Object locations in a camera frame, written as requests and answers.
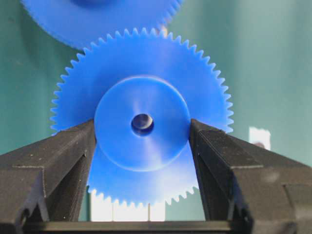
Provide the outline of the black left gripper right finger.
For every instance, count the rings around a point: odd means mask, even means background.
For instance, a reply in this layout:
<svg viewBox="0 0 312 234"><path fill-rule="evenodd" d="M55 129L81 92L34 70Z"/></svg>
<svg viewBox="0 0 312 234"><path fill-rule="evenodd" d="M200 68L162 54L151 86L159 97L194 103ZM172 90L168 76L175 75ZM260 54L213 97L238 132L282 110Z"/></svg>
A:
<svg viewBox="0 0 312 234"><path fill-rule="evenodd" d="M310 166L195 119L189 144L207 220L242 219L248 234L311 233Z"/></svg>

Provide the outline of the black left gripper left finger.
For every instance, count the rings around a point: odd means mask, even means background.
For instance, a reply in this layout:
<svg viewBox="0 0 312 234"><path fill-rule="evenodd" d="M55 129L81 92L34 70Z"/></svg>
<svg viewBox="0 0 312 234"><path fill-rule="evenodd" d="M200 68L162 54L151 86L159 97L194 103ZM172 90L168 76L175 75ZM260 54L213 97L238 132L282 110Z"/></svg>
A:
<svg viewBox="0 0 312 234"><path fill-rule="evenodd" d="M1 155L1 233L22 233L27 219L77 221L95 144L90 120Z"/></svg>

